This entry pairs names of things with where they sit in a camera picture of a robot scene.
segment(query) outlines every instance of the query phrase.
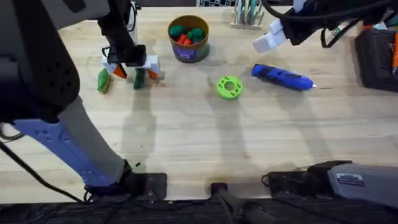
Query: orange block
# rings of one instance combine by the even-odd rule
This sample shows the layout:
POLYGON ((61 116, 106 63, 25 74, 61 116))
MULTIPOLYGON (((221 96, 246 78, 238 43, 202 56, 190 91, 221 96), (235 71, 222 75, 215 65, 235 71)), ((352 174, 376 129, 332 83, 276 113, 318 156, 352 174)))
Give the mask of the orange block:
POLYGON ((147 69, 147 73, 148 73, 148 76, 149 76, 149 78, 150 78, 151 80, 157 79, 157 73, 156 73, 156 72, 147 69))
POLYGON ((126 72, 124 72, 124 69, 122 68, 121 65, 118 65, 118 66, 114 69, 113 73, 114 73, 115 75, 119 76, 120 78, 124 78, 124 79, 127 78, 126 72))

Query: green block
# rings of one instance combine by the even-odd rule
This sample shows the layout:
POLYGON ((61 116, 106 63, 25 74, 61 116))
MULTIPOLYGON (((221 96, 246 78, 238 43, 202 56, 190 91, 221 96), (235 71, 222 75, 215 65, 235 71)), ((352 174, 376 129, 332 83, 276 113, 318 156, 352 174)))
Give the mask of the green block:
POLYGON ((195 37, 203 37, 203 31, 200 28, 193 28, 192 32, 195 37))
POLYGON ((194 37, 194 38, 192 39, 192 43, 198 43, 198 42, 201 42, 202 40, 203 40, 202 37, 194 37))
POLYGON ((136 68, 136 81, 134 82, 133 89, 139 90, 144 86, 145 81, 145 69, 144 68, 136 68))
POLYGON ((193 40, 193 35, 194 35, 194 33, 192 31, 187 32, 187 38, 188 39, 193 40))
POLYGON ((184 32, 184 27, 182 25, 174 25, 169 29, 169 35, 171 37, 178 37, 184 32))
POLYGON ((111 76, 106 69, 102 69, 98 74, 97 90, 101 94, 105 94, 108 91, 109 84, 111 83, 111 76))

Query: orange handle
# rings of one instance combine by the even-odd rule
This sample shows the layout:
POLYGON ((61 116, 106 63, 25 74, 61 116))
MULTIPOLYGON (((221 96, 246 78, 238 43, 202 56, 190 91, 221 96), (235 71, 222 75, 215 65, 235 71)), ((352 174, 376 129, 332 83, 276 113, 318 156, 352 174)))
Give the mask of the orange handle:
POLYGON ((394 53, 392 56, 392 67, 398 67, 398 33, 395 34, 395 44, 394 53))

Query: green object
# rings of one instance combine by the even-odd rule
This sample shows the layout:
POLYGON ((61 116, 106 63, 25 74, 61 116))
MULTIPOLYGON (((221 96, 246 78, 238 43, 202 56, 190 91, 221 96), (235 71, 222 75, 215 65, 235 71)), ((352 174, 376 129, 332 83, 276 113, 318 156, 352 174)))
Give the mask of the green object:
POLYGON ((193 28, 191 31, 187 32, 187 38, 192 40, 192 42, 196 39, 203 40, 203 31, 200 28, 193 28))
POLYGON ((187 38, 190 40, 193 40, 193 32, 192 31, 187 32, 187 38))
POLYGON ((216 84, 216 91, 222 99, 234 100, 242 93, 242 82, 233 76, 221 77, 216 84))
POLYGON ((139 90, 144 86, 145 81, 145 69, 144 68, 136 68, 136 80, 134 81, 133 88, 135 90, 139 90))
POLYGON ((98 74, 97 90, 101 94, 105 94, 109 89, 109 84, 111 83, 111 76, 106 69, 103 69, 98 74))
POLYGON ((249 10, 249 24, 254 25, 254 11, 256 10, 255 0, 251 0, 250 2, 250 10, 249 10))
POLYGON ((201 42, 201 41, 203 41, 203 38, 200 38, 200 37, 194 37, 194 38, 192 39, 192 43, 199 43, 199 42, 201 42))
POLYGON ((200 28, 193 28, 192 32, 194 37, 203 37, 203 31, 200 28))
POLYGON ((171 37, 178 37, 182 33, 184 33, 184 27, 182 25, 174 25, 169 29, 169 35, 171 37))

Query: red object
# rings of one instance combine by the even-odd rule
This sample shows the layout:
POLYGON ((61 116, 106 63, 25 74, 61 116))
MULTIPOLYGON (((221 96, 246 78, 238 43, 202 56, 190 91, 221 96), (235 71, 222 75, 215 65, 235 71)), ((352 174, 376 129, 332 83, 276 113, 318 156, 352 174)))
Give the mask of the red object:
POLYGON ((183 43, 184 43, 184 40, 185 40, 186 38, 187 38, 187 35, 181 34, 181 35, 178 37, 178 39, 177 39, 177 43, 183 44, 183 43))
POLYGON ((372 28, 373 28, 373 25, 363 26, 363 30, 372 29, 372 28))
POLYGON ((397 70, 398 68, 398 33, 395 35, 395 49, 394 54, 392 55, 392 67, 397 70))
POLYGON ((191 44, 192 44, 192 41, 191 41, 190 39, 185 39, 185 40, 182 42, 182 44, 183 44, 183 45, 191 45, 191 44))

